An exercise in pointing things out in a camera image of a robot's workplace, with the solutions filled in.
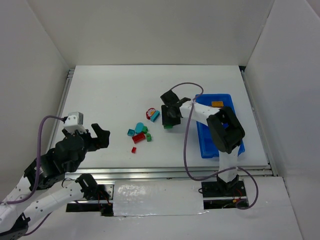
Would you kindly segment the green square lego brick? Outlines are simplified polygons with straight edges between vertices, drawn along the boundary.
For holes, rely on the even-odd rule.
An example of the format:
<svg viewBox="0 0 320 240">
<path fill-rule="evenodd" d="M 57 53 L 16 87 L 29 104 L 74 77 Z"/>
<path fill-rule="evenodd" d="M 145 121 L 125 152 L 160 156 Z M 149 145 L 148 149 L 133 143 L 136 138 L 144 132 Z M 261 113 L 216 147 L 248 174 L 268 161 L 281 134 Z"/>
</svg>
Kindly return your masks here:
<svg viewBox="0 0 320 240">
<path fill-rule="evenodd" d="M 164 129 L 172 129 L 173 126 L 172 126 L 172 125 L 164 125 L 163 128 L 164 128 Z"/>
</svg>

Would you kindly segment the small green lego brick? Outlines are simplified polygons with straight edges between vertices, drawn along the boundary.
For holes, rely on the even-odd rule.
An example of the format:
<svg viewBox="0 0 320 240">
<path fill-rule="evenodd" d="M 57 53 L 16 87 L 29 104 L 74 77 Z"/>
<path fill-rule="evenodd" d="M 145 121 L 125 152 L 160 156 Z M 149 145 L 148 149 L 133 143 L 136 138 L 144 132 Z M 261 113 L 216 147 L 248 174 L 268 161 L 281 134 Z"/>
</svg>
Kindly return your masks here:
<svg viewBox="0 0 320 240">
<path fill-rule="evenodd" d="M 148 128 L 147 128 L 146 126 L 144 126 L 144 127 L 142 128 L 142 132 L 143 132 L 144 134 L 146 134 L 146 133 L 148 132 Z"/>
</svg>

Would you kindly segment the light blue oval lego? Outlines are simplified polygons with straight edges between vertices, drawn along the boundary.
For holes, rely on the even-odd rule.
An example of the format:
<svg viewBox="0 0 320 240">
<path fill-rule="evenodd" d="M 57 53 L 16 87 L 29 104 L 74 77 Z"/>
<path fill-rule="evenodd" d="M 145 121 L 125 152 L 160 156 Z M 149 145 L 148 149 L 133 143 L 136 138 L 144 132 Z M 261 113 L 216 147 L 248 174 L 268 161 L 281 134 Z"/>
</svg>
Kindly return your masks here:
<svg viewBox="0 0 320 240">
<path fill-rule="evenodd" d="M 144 124 L 142 122 L 138 122 L 134 130 L 137 134 L 139 134 L 143 131 L 143 128 L 144 128 Z"/>
</svg>

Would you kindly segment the orange lego brick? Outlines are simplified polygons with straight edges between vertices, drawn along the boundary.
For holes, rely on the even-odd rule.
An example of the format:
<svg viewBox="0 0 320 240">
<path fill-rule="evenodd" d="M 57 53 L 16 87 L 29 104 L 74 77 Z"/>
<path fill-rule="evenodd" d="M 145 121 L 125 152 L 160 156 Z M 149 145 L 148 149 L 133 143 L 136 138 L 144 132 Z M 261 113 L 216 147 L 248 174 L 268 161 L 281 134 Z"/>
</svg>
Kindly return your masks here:
<svg viewBox="0 0 320 240">
<path fill-rule="evenodd" d="M 222 108 L 224 107 L 224 103 L 222 101 L 212 101 L 211 106 L 213 108 Z"/>
</svg>

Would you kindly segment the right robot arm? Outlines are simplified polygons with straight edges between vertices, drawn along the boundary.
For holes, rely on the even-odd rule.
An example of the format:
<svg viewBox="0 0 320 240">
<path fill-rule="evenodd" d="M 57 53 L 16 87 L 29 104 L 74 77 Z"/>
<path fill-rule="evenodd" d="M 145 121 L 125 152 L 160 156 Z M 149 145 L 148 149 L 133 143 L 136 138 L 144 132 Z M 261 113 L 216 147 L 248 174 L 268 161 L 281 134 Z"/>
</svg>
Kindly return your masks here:
<svg viewBox="0 0 320 240">
<path fill-rule="evenodd" d="M 197 94 L 194 99 L 179 98 L 172 90 L 161 95 L 164 128 L 197 124 L 202 157 L 219 158 L 219 171 L 214 174 L 221 194 L 231 192 L 239 181 L 238 155 L 245 131 L 238 120 L 229 94 Z"/>
</svg>

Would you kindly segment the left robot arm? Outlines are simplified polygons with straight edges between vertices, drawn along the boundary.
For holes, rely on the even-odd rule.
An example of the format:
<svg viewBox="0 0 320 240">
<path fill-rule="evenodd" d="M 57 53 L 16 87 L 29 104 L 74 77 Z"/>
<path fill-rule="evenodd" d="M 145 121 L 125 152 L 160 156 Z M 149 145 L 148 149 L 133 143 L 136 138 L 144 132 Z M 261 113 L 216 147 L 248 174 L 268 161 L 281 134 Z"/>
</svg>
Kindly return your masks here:
<svg viewBox="0 0 320 240">
<path fill-rule="evenodd" d="M 63 140 L 57 142 L 40 163 L 33 161 L 24 171 L 16 187 L 0 204 L 0 238 L 17 240 L 41 218 L 63 205 L 80 199 L 91 200 L 99 197 L 100 189 L 89 173 L 59 190 L 44 194 L 55 184 L 62 182 L 67 173 L 74 173 L 88 152 L 105 149 L 110 143 L 110 131 L 103 130 L 97 123 L 91 125 L 96 137 L 88 130 L 69 133 L 63 130 Z"/>
</svg>

